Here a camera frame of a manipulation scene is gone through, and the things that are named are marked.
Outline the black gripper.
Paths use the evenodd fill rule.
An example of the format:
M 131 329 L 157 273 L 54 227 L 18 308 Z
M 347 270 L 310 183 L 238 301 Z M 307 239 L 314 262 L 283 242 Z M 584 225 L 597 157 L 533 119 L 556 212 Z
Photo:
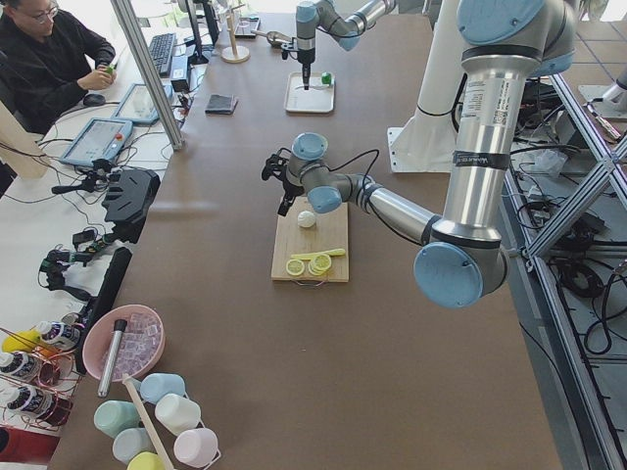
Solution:
M 303 87 L 306 91 L 310 89 L 311 66 L 312 64 L 309 62 L 302 63 L 302 80 L 304 81 Z
M 281 180 L 284 196 L 279 203 L 277 214 L 286 216 L 294 205 L 296 197 L 305 194 L 305 189 L 300 183 L 294 183 L 292 181 L 292 175 L 288 170 L 281 173 Z

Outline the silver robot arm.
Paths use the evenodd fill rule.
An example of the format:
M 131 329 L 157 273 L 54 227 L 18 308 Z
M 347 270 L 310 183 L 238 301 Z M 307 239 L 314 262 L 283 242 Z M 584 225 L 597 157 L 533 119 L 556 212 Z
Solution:
M 327 140 L 299 134 L 288 158 L 269 157 L 263 179 L 276 178 L 286 214 L 298 196 L 316 212 L 351 202 L 419 246 L 415 282 L 433 303 L 475 304 L 506 280 L 507 260 L 495 217 L 510 163 L 527 79 L 567 70 L 574 54 L 574 1 L 462 1 L 450 33 L 458 40 L 465 95 L 445 209 L 435 214 L 377 184 L 368 173 L 332 171 Z
M 360 36 L 375 26 L 376 21 L 396 8 L 396 1 L 369 1 L 342 17 L 333 1 L 302 1 L 295 14 L 296 36 L 292 41 L 296 59 L 302 66 L 302 83 L 310 89 L 311 68 L 315 61 L 315 36 L 321 30 L 330 35 L 345 51 L 352 50 Z

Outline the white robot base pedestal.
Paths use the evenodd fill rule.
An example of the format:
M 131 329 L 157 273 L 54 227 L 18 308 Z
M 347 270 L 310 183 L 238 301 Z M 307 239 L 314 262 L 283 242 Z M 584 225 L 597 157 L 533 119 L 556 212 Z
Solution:
M 394 172 L 449 172 L 457 133 L 451 112 L 462 88 L 461 55 L 465 42 L 457 27 L 459 2 L 442 2 L 416 109 L 403 127 L 388 129 Z

